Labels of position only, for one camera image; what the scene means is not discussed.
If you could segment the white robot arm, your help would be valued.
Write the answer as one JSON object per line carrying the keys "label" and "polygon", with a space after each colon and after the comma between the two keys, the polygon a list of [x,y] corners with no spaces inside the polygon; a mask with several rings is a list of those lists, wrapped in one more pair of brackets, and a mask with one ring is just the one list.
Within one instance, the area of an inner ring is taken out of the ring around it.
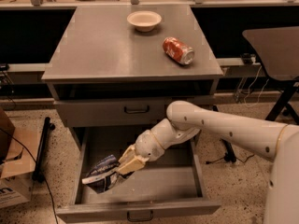
{"label": "white robot arm", "polygon": [[126,175],[166,149],[181,144],[201,130],[273,162],[263,224],[299,224],[299,126],[206,110],[175,101],[166,118],[140,134],[120,158],[117,172]]}

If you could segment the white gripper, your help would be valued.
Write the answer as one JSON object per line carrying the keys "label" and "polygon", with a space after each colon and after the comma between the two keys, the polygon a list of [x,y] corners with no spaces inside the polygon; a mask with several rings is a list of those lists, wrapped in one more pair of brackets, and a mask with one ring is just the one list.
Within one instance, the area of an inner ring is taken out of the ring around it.
{"label": "white gripper", "polygon": [[147,160],[136,156],[135,152],[148,161],[157,161],[163,156],[164,149],[152,131],[144,131],[137,137],[135,145],[130,145],[120,157],[119,174],[127,175],[145,166]]}

